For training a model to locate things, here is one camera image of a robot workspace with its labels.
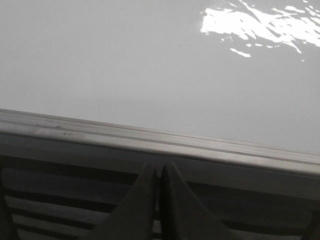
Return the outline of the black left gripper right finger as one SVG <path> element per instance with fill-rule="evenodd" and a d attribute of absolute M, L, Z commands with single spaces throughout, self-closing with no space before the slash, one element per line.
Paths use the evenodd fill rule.
<path fill-rule="evenodd" d="M 161 173 L 159 215 L 164 240 L 240 239 L 201 203 L 173 163 Z"/>

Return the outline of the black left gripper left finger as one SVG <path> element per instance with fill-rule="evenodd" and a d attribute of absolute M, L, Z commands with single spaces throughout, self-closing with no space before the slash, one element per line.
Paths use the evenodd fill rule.
<path fill-rule="evenodd" d="M 99 226 L 100 240 L 152 238 L 157 180 L 154 166 L 145 164 L 123 202 Z"/>

